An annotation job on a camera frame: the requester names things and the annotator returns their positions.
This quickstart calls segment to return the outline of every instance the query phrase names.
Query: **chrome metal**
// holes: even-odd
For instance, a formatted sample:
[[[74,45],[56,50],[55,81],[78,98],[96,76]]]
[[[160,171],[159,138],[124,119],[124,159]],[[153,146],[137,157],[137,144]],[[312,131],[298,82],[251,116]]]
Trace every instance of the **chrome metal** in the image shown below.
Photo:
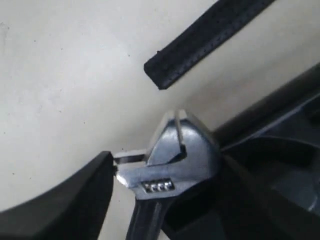
[[[166,114],[151,142],[142,166],[123,156],[126,161],[118,162],[130,164],[119,164],[115,174],[139,200],[178,196],[220,169],[219,146],[210,131],[185,110]]]

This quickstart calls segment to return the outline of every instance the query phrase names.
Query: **black rubber strip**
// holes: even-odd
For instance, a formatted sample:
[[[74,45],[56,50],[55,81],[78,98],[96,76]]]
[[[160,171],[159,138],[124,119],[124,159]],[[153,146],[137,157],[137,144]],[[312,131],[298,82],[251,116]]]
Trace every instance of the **black rubber strip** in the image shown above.
[[[160,90],[236,34],[275,0],[219,0],[180,36],[144,64]]]

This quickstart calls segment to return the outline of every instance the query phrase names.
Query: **wrench jaw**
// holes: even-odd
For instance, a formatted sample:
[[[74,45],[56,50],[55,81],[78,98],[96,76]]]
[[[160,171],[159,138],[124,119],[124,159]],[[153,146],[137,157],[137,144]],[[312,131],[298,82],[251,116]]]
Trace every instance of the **wrench jaw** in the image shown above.
[[[219,146],[206,126],[185,110],[167,113],[151,142],[139,162],[124,157],[126,164],[117,165],[116,178],[138,200],[176,197],[220,169]]]

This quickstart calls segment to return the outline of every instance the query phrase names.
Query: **metal wrench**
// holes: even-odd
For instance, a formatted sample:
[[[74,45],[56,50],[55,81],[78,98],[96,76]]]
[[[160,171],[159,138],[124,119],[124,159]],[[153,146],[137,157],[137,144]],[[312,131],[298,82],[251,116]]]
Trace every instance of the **metal wrench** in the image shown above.
[[[185,110],[164,116],[145,154],[114,157],[117,180],[136,197],[126,240],[156,240],[176,197],[221,168],[210,131]]]

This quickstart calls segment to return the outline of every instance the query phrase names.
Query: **white background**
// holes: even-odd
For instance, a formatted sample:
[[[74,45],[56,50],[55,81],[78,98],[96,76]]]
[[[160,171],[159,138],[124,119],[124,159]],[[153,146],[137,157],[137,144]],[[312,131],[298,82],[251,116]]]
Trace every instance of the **white background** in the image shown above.
[[[276,0],[159,91],[143,64],[213,2],[0,0],[0,211],[102,150],[146,148],[169,109],[213,130],[320,62],[320,1]],[[133,207],[115,183],[99,239],[125,239]]]

